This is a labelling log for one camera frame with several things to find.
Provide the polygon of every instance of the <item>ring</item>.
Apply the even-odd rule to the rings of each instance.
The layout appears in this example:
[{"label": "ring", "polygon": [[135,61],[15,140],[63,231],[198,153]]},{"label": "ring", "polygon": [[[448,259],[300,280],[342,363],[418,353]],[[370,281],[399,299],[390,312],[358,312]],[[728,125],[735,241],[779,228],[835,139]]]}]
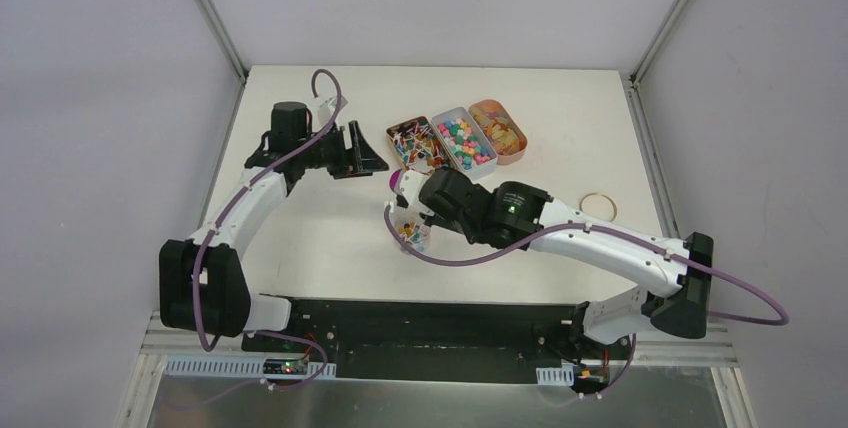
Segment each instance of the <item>ring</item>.
[{"label": "ring", "polygon": [[615,220],[615,218],[618,216],[618,205],[615,204],[615,201],[613,201],[612,198],[610,198],[609,196],[607,196],[603,193],[597,193],[597,192],[596,193],[589,193],[588,195],[585,195],[583,198],[580,198],[580,203],[578,205],[578,206],[580,206],[580,211],[582,211],[584,213],[586,212],[586,210],[583,209],[583,202],[586,201],[586,199],[589,198],[590,196],[600,196],[601,198],[606,198],[606,200],[609,201],[610,204],[612,205],[612,218],[610,218],[609,220],[605,220],[605,221]]}]

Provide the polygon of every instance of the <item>gray wall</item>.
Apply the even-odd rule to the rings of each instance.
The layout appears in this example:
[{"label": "gray wall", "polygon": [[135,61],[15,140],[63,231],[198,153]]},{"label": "gray wall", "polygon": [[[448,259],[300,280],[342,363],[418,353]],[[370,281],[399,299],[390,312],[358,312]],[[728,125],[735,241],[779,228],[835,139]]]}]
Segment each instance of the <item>gray wall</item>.
[{"label": "gray wall", "polygon": [[673,0],[214,0],[248,65],[612,68]]},{"label": "gray wall", "polygon": [[[845,426],[848,0],[693,0],[643,102],[683,231],[786,328],[731,325],[763,427]],[[767,314],[714,285],[715,305]]]},{"label": "gray wall", "polygon": [[0,0],[0,426],[114,423],[236,88],[193,0]]}]

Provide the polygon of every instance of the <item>white table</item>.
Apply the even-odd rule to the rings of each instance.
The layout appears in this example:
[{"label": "white table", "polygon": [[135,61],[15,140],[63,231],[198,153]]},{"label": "white table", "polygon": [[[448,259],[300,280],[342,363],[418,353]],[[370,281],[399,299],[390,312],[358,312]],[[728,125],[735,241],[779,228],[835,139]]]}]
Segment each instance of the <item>white table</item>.
[{"label": "white table", "polygon": [[[238,181],[245,159],[270,127],[274,103],[308,101],[314,67],[254,66],[238,109],[210,214]],[[491,189],[517,180],[577,205],[601,191],[618,204],[617,223],[660,233],[659,220],[618,72],[483,68],[332,67],[348,106],[380,156],[398,168],[387,127],[493,98],[529,139],[523,159],[479,180]],[[322,95],[333,85],[319,79]],[[242,267],[252,291],[296,297],[392,301],[579,303],[632,283],[560,256],[516,252],[466,268],[429,265],[403,254],[383,224],[390,172],[334,181],[308,171],[253,239]],[[448,259],[492,249],[433,230],[428,254]]]}]

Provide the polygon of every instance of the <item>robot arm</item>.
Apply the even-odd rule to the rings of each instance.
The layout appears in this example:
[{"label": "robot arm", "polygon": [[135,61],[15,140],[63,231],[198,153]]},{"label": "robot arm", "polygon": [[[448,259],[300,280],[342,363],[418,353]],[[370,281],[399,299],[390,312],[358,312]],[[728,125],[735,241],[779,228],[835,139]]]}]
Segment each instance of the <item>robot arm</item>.
[{"label": "robot arm", "polygon": [[[546,233],[521,249],[575,258],[636,283],[628,292],[581,305],[573,327],[581,335],[610,344],[651,326],[684,338],[706,334],[710,277],[671,259],[674,253],[709,264],[712,239],[705,235],[695,233],[688,241],[644,235],[588,216],[523,183],[506,182],[489,192],[451,169],[430,177],[403,172],[393,191],[400,206],[421,212],[425,223],[464,235],[469,243],[505,248],[545,227],[579,227]],[[666,252],[657,254],[605,229]]]},{"label": "robot arm", "polygon": [[[316,113],[334,102],[319,105]],[[240,259],[268,215],[291,194],[307,169],[326,168],[334,179],[370,176],[387,171],[388,164],[377,155],[359,130],[348,124],[351,148],[345,148],[344,128],[332,126],[325,136],[302,153],[267,170],[281,157],[302,147],[312,132],[311,111],[303,103],[282,102],[271,112],[271,130],[245,162],[245,170],[227,198],[228,203],[212,217],[214,234],[202,266],[206,283],[200,286],[200,306],[206,333],[238,336],[244,331],[282,330],[288,323],[291,304],[285,298],[251,293],[242,273]],[[246,190],[243,196],[237,196]],[[166,326],[194,330],[192,269],[201,240],[210,226],[203,226],[187,240],[168,240],[159,252],[159,295],[162,322]]]}]

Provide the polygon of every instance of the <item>tabletop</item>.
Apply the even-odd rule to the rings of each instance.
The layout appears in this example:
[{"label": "tabletop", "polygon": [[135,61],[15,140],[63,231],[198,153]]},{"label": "tabletop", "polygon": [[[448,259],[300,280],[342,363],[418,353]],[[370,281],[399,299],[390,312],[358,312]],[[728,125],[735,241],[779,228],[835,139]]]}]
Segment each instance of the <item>tabletop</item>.
[{"label": "tabletop", "polygon": [[[312,99],[316,67],[254,66],[226,146],[209,216],[237,184],[245,159],[270,128],[281,101]],[[514,252],[464,268],[427,264],[399,249],[383,223],[392,171],[400,168],[386,128],[491,98],[528,138],[525,156],[477,182],[488,189],[520,181],[577,206],[602,192],[618,206],[616,223],[660,233],[660,224],[621,78],[616,71],[492,68],[327,67],[348,105],[338,122],[358,120],[371,147],[390,164],[372,177],[333,180],[311,170],[268,215],[242,261],[251,291],[354,300],[580,303],[633,286],[562,256]],[[320,77],[319,94],[335,93]],[[433,229],[427,254],[466,259],[491,252],[456,233]]]}]

